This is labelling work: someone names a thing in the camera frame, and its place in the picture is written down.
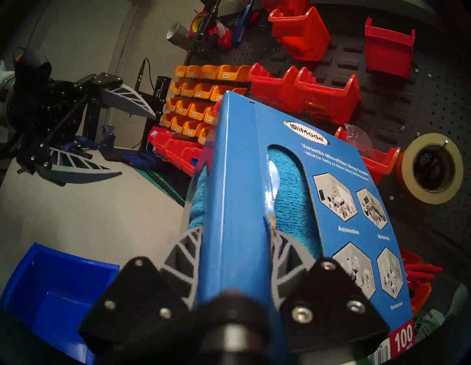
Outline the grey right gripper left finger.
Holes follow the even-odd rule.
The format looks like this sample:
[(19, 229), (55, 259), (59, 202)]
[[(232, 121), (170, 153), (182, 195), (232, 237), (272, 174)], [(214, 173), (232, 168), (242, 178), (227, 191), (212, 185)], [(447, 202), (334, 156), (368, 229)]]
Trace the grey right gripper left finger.
[(203, 227), (190, 228), (160, 268), (145, 256), (126, 263), (79, 326), (79, 335), (95, 356), (193, 308), (202, 240)]

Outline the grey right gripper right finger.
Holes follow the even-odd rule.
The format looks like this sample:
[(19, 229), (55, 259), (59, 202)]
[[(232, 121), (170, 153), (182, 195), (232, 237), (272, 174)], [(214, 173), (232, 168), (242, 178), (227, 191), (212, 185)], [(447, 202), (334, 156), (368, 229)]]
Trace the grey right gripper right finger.
[(333, 258), (287, 233), (273, 239), (273, 302), (293, 354), (371, 354), (390, 326)]

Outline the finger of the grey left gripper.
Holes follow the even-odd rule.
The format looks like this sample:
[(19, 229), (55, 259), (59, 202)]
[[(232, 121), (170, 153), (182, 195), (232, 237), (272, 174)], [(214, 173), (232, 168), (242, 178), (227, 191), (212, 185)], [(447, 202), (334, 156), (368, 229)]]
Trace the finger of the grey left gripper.
[(75, 82), (75, 89), (101, 108), (115, 108), (130, 115), (156, 119), (155, 112), (137, 91), (110, 74), (90, 74)]
[(61, 187), (66, 184), (95, 183), (122, 175), (121, 171), (46, 144), (19, 147), (16, 160), (22, 171), (30, 175), (37, 174)]

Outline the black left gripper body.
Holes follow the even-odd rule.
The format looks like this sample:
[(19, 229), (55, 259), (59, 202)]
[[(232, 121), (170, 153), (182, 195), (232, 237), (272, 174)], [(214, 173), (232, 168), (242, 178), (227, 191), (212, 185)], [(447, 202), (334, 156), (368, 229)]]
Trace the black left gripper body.
[(76, 137), (89, 103), (99, 106), (99, 82), (95, 79), (49, 79), (26, 88), (6, 80), (6, 151), (19, 151), (20, 143), (35, 140), (63, 151), (97, 149), (88, 137)]

